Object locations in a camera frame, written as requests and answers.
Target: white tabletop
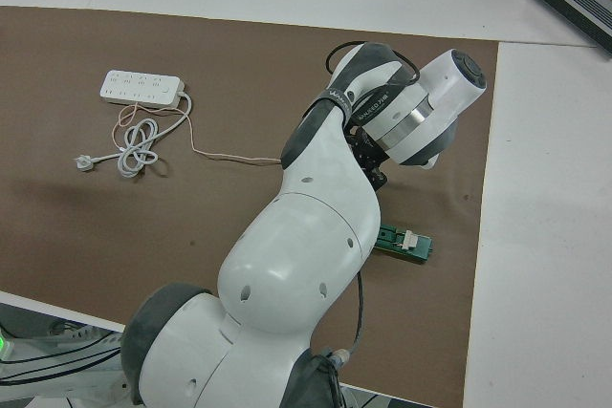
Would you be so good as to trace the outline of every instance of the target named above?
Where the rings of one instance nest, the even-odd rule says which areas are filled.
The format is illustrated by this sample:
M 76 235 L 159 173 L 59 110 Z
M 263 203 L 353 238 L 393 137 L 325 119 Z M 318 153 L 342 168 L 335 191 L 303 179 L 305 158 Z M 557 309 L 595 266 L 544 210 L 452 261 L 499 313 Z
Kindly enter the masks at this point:
M 499 48 L 464 405 L 612 399 L 612 66 L 536 0 L 0 0 L 484 38 Z M 0 301 L 94 322 L 0 294 Z M 120 329 L 120 324 L 99 322 Z

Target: white cable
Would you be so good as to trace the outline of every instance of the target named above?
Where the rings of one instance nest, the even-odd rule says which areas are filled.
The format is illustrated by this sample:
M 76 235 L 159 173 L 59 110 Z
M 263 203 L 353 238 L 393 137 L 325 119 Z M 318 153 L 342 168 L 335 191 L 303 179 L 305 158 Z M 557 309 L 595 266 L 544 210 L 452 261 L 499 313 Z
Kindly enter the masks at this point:
M 191 123 L 191 118 L 189 117 L 192 108 L 191 97 L 187 93 L 183 92 L 178 93 L 178 95 L 180 97 L 183 97 L 187 101 L 187 108 L 184 111 L 178 108 L 147 109 L 145 107 L 142 107 L 141 105 L 138 105 L 138 103 L 124 107 L 120 111 L 117 123 L 115 123 L 113 131 L 111 133 L 113 142 L 120 150 L 119 153 L 97 158 L 91 158 L 88 155 L 81 155 L 78 158 L 75 158 L 77 169 L 79 171 L 88 171 L 90 169 L 93 169 L 94 164 L 97 162 L 117 158 L 117 168 L 119 169 L 120 174 L 125 178 L 135 177 L 147 164 L 152 164 L 158 160 L 159 157 L 157 153 L 151 150 L 151 148 L 153 147 L 153 143 L 155 143 L 155 141 L 159 138 L 176 129 L 185 120 L 187 120 L 189 124 L 191 149 L 195 153 L 204 155 L 211 160 L 238 161 L 251 165 L 261 166 L 280 163 L 280 160 L 276 158 L 248 158 L 241 157 L 238 155 L 209 153 L 203 150 L 198 150 L 197 148 L 195 148 L 193 140 L 193 125 Z M 134 120 L 134 116 L 139 110 L 144 110 L 145 112 L 159 116 L 166 115 L 162 114 L 162 112 L 169 112 L 170 114 L 168 115 L 181 114 L 182 116 L 169 128 L 164 129 L 162 132 L 158 132 L 159 126 L 157 124 L 157 121 L 155 121 L 153 118 L 142 119 L 135 125 L 130 126 L 130 123 Z M 120 127 L 127 127 L 127 130 L 123 135 L 124 146 L 120 146 L 117 143 L 117 140 L 115 139 L 117 129 Z

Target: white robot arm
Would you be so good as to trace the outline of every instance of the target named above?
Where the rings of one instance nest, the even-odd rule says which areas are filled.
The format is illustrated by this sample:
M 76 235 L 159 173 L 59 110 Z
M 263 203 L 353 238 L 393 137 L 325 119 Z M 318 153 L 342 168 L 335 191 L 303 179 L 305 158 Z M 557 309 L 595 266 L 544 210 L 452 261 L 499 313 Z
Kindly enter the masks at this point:
M 221 267 L 219 298 L 171 285 L 127 326 L 121 359 L 133 401 L 339 406 L 335 370 L 324 371 L 326 357 L 312 355 L 310 339 L 376 242 L 381 181 L 372 171 L 386 158 L 431 167 L 485 87 L 478 66 L 454 50 L 420 76 L 384 44 L 349 52 L 287 142 L 281 189 Z

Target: power strip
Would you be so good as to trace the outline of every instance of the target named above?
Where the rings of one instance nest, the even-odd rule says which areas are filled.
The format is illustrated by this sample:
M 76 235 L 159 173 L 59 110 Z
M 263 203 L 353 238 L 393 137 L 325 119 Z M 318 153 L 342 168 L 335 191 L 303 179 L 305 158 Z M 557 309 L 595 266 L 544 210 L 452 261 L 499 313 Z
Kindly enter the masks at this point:
M 149 109 L 174 109 L 179 105 L 179 93 L 184 88 L 185 84 L 177 76 L 110 71 L 99 95 L 113 104 L 138 103 Z

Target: brown table surface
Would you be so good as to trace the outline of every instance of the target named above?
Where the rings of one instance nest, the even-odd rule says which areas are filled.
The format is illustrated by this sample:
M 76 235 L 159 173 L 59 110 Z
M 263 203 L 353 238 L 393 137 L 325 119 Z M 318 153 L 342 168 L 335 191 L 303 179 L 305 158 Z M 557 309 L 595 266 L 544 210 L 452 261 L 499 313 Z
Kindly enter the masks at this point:
M 415 265 L 374 251 L 363 268 L 364 330 L 342 381 L 441 407 L 462 404 L 497 43 L 115 11 L 0 9 L 0 290 L 125 323 L 153 290 L 216 291 L 237 237 L 280 186 L 279 166 L 210 161 L 188 127 L 155 145 L 137 179 L 114 161 L 120 106 L 101 101 L 111 69 L 177 75 L 194 101 L 197 146 L 278 157 L 348 40 L 386 42 L 418 66 L 450 48 L 483 68 L 489 90 L 461 116 L 429 171 L 388 161 L 382 221 L 431 236 Z M 164 128 L 169 118 L 161 119 Z M 355 283 L 319 324 L 316 351 L 350 346 Z

